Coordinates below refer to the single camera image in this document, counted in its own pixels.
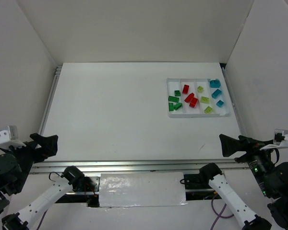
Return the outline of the long red lego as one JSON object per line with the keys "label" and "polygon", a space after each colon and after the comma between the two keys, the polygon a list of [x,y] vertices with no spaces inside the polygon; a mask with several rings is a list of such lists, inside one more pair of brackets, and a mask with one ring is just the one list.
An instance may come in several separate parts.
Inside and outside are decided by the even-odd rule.
{"label": "long red lego", "polygon": [[190,103],[191,100],[194,98],[194,93],[190,93],[186,98],[185,98],[185,102],[186,103]]}

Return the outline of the blue rectangular lego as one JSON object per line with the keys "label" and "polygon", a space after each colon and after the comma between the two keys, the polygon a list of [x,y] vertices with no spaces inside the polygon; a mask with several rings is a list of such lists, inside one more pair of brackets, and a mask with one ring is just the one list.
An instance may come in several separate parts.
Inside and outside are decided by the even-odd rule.
{"label": "blue rectangular lego", "polygon": [[216,90],[212,93],[212,98],[216,99],[216,98],[218,98],[221,94],[222,94],[222,91],[221,91],[220,89],[216,89]]}

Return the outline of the small green square lego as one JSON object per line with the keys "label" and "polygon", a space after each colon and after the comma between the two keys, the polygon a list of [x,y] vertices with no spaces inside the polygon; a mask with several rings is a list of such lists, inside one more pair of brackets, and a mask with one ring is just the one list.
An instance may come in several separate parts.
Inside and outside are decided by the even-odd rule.
{"label": "small green square lego", "polygon": [[174,95],[175,95],[175,97],[180,97],[181,96],[180,90],[175,90]]}

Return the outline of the red flower lego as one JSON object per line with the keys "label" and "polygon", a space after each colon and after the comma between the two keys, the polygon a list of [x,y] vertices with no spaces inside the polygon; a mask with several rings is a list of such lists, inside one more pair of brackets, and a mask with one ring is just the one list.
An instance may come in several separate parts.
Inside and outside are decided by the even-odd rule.
{"label": "red flower lego", "polygon": [[194,108],[196,106],[197,102],[198,102],[198,98],[193,97],[190,100],[189,107]]}

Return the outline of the red curved lego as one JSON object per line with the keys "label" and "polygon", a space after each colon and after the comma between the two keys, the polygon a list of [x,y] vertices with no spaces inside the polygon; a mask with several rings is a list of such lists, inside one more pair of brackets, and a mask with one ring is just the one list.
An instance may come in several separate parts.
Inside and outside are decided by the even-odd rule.
{"label": "red curved lego", "polygon": [[187,85],[187,84],[184,84],[184,86],[183,86],[183,90],[182,90],[182,93],[183,94],[187,94],[188,93],[188,91],[189,91],[189,85]]}

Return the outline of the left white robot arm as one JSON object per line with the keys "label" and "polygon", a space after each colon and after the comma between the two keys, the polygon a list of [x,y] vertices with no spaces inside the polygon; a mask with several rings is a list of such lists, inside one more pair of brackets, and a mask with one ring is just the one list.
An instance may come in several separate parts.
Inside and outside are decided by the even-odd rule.
{"label": "left white robot arm", "polygon": [[[7,130],[0,131],[0,214],[9,205],[6,196],[20,193],[32,166],[58,151],[58,136],[30,135],[30,142],[21,142]],[[67,167],[52,186],[36,200],[16,213],[2,218],[4,230],[28,230],[40,216],[69,191],[84,188],[84,174],[75,166]]]}

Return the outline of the blue square lego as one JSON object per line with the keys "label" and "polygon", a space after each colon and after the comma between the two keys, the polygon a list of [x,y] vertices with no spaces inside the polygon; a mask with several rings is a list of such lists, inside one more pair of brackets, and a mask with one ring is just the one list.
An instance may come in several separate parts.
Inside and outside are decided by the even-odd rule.
{"label": "blue square lego", "polygon": [[224,106],[224,102],[222,100],[219,100],[216,105],[219,107],[219,108],[222,108]]}

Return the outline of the light green rectangular lego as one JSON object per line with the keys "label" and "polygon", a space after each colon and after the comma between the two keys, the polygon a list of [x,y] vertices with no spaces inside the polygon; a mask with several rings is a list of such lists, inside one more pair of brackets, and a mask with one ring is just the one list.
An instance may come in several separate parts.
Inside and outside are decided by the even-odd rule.
{"label": "light green rectangular lego", "polygon": [[209,103],[209,97],[202,96],[200,101],[201,101],[201,103],[208,104]]}

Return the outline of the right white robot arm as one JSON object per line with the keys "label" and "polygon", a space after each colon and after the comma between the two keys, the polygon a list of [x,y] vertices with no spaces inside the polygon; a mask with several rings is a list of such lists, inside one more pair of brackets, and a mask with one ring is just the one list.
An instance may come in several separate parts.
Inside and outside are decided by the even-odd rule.
{"label": "right white robot arm", "polygon": [[225,202],[242,230],[288,230],[288,162],[279,160],[280,149],[288,149],[288,130],[275,130],[272,140],[261,141],[224,134],[219,136],[223,157],[236,152],[249,172],[223,173],[215,163],[199,170],[203,184],[214,189]]}

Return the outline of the long green lego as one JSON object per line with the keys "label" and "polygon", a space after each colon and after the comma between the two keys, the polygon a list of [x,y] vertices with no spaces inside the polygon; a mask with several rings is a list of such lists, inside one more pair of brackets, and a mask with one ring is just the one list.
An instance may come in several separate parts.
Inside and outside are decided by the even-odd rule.
{"label": "long green lego", "polygon": [[178,103],[178,102],[180,101],[180,99],[179,99],[179,97],[169,96],[169,97],[168,97],[168,101],[169,101],[169,102]]}

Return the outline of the blue rounded lego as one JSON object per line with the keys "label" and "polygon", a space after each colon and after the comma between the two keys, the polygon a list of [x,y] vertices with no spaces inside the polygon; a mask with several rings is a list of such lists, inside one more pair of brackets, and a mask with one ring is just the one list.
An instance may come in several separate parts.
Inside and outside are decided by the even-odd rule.
{"label": "blue rounded lego", "polygon": [[210,80],[209,85],[211,88],[220,88],[221,83],[220,83],[220,80],[215,79],[215,80]]}

